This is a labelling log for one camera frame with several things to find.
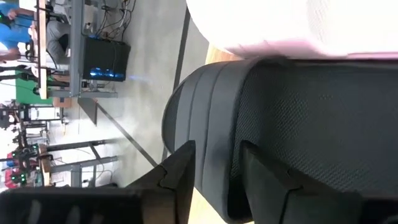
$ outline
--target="wooden tabletop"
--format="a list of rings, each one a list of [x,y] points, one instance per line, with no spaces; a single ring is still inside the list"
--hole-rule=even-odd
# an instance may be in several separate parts
[[[212,45],[209,46],[205,63],[225,62],[241,60],[238,56],[218,50]],[[189,224],[224,224],[224,220],[216,210],[206,201],[197,189],[193,189],[192,203],[189,214]]]
[[[47,155],[47,146],[45,144],[39,144],[39,155]],[[48,159],[41,159],[40,165],[43,170],[43,184],[44,186],[51,186],[51,163]]]
[[[35,19],[39,19],[39,23],[37,24],[37,29],[38,30],[32,30],[32,40],[34,43],[34,49],[35,49],[35,57],[38,56],[39,54],[39,49],[40,49],[40,57],[37,59],[38,62],[40,62],[40,97],[41,99],[47,99],[47,72],[45,67],[47,66],[47,52],[46,52],[46,21],[45,21],[45,14],[46,12],[41,9],[45,9],[45,2],[46,0],[38,0],[37,1],[37,12],[35,13]]]

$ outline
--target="computer tower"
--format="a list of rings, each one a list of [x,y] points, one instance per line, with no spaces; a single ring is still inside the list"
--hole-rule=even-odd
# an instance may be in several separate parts
[[[84,37],[82,78],[125,81],[130,49],[124,42]]]

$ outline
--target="blue shirt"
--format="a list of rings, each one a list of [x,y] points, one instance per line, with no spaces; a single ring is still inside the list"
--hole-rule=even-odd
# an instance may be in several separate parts
[[[8,12],[11,9],[18,9],[19,6],[16,4],[9,3],[1,3],[0,11],[4,14],[4,16],[8,15]],[[33,16],[27,15],[18,15],[14,22],[11,25],[11,29],[0,23],[0,42],[7,47],[7,49],[18,48],[19,42],[29,42],[30,35],[28,33],[28,28],[32,25],[32,21],[34,20]]]

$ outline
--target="black mesh fabric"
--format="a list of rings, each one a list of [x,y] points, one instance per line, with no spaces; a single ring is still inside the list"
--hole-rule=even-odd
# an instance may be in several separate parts
[[[398,194],[398,74],[349,66],[258,66],[243,86],[228,206],[248,140],[341,191]]]
[[[170,97],[168,105],[164,111],[164,120],[162,122],[162,137],[165,147],[174,152],[175,146],[175,122],[177,120],[178,103],[180,101],[183,84]]]

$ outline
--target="concrete floor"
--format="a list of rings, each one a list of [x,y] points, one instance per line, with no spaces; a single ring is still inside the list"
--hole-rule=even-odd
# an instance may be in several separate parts
[[[127,68],[129,76],[123,83],[109,84],[109,88],[115,88],[119,93],[118,98],[98,99],[98,103],[135,142],[128,140],[100,110],[97,127],[94,126],[77,103],[68,112],[71,123],[66,132],[59,127],[54,128],[56,133],[53,136],[57,137],[53,142],[56,143],[119,138],[117,144],[99,147],[101,156],[120,155],[120,162],[105,165],[103,168],[113,171],[113,174],[104,172],[98,182],[109,182],[112,178],[119,185],[126,185],[148,172],[152,165],[137,147],[143,148],[156,163],[161,162],[164,148],[160,136],[161,121],[173,90],[185,10],[185,0],[137,0],[132,22],[124,36],[124,41],[131,46]],[[207,49],[208,42],[191,21],[181,80],[204,64]],[[92,159],[89,149],[84,150],[89,153],[61,152],[58,156],[63,162]],[[70,180],[68,174],[60,175],[59,179],[62,184]]]

